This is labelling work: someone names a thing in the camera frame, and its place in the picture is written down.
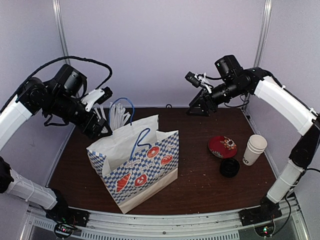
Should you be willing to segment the blue checkered paper bag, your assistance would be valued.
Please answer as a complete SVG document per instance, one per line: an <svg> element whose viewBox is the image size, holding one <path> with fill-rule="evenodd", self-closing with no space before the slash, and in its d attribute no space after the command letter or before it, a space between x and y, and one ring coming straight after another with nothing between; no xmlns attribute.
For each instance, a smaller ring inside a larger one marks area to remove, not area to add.
<svg viewBox="0 0 320 240"><path fill-rule="evenodd" d="M178 178L179 131L159 131L159 116L133 120L87 147L92 168L123 214Z"/></svg>

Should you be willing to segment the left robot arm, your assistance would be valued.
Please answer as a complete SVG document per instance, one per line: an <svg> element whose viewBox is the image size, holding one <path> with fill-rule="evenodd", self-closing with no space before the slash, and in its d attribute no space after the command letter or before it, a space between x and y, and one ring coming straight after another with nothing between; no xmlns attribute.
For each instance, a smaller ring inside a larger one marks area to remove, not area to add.
<svg viewBox="0 0 320 240"><path fill-rule="evenodd" d="M47 119L46 127L53 125L51 119L57 116L63 121L60 126L72 123L90 139L110 136L113 131L108 120L99 117L93 106L102 104L112 94L109 87L87 92L87 77L69 64L64 64L46 82L32 75L0 111L0 146L3 148L15 132L39 111ZM72 218L72 211L58 190L26 179L4 159L0 160L0 191L52 211L61 222Z"/></svg>

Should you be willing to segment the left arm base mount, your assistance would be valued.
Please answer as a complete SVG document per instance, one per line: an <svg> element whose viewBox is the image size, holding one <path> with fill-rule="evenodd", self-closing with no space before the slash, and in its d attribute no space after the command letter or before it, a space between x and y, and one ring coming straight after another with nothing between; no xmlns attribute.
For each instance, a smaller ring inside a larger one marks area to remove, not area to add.
<svg viewBox="0 0 320 240"><path fill-rule="evenodd" d="M72 227L86 227L90 213L75 208L45 209L46 217L56 223L70 225Z"/></svg>

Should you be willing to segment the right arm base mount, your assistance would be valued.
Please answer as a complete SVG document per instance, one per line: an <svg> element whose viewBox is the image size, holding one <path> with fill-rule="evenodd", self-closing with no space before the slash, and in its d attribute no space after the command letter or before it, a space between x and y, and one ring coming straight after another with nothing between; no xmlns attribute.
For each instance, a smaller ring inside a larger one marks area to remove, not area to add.
<svg viewBox="0 0 320 240"><path fill-rule="evenodd" d="M278 207L272 212L265 212L261 206L242 209L238 214L243 227L271 221L283 215Z"/></svg>

